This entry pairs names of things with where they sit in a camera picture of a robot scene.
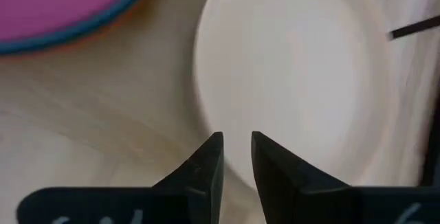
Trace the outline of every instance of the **white plate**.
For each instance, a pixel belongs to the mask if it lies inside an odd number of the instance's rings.
[[[383,22],[369,0],[208,0],[195,84],[226,161],[255,187],[252,131],[356,183],[389,132]]]

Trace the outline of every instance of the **light wood surface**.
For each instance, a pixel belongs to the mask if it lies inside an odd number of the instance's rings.
[[[204,1],[145,0],[133,16],[82,43],[0,60],[0,223],[14,223],[17,203],[42,187],[150,186],[207,138],[191,82]],[[394,26],[426,10],[440,13],[428,0],[378,1]],[[400,151],[409,156],[440,39],[425,34],[393,42],[401,72],[396,136],[412,129]],[[418,170],[414,161],[405,163]],[[222,222],[264,223],[256,194],[226,170]],[[414,183],[413,174],[402,180]]]

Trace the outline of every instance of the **blue plate rim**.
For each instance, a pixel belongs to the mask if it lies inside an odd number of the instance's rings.
[[[56,30],[55,32],[17,39],[10,42],[0,41],[0,55],[29,52],[66,43],[67,41],[91,33],[99,27],[108,24],[119,16],[119,14],[122,14],[131,7],[136,1],[137,0],[117,0],[110,8],[92,15],[84,21],[79,21],[74,25]]]

